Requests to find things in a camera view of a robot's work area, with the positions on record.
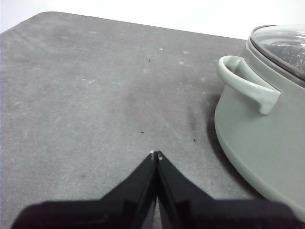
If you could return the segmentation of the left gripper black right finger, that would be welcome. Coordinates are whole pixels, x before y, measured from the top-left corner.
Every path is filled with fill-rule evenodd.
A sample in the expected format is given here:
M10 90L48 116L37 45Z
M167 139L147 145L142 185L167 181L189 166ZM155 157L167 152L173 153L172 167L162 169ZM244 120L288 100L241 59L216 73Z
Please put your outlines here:
M165 229L303 229L292 210L262 199L214 199L160 151L158 199Z

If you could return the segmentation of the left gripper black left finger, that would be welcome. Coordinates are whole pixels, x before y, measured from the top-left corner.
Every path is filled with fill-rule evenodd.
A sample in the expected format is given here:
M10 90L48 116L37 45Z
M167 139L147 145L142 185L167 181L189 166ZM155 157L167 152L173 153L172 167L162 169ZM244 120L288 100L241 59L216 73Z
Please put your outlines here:
M155 152L101 199L46 201L23 209L13 229L150 229L156 205Z

